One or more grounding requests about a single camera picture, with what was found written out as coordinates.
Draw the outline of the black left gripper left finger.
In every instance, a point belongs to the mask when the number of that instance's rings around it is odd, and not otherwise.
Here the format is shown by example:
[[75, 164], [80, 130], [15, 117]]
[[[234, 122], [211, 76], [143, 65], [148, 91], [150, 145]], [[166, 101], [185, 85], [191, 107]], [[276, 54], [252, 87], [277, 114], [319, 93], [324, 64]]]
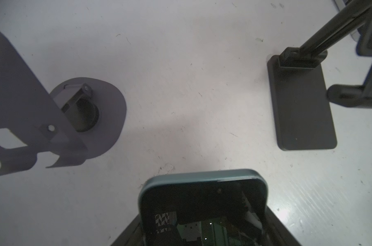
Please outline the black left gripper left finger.
[[138, 214], [111, 246], [143, 246], [143, 230]]

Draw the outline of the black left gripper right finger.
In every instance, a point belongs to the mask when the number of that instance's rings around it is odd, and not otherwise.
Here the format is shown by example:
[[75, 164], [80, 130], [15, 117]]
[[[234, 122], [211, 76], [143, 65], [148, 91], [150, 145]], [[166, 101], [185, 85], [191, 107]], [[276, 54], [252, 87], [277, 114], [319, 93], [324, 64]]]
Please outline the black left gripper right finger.
[[267, 207], [264, 219], [265, 246], [301, 246], [274, 212]]

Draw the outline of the teal-edged phone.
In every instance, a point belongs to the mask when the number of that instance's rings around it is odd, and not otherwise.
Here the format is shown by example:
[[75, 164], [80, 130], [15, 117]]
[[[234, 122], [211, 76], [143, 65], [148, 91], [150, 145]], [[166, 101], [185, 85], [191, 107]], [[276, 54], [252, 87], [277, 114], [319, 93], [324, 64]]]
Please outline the teal-edged phone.
[[268, 186], [254, 170], [158, 175], [138, 208], [146, 246], [260, 246]]

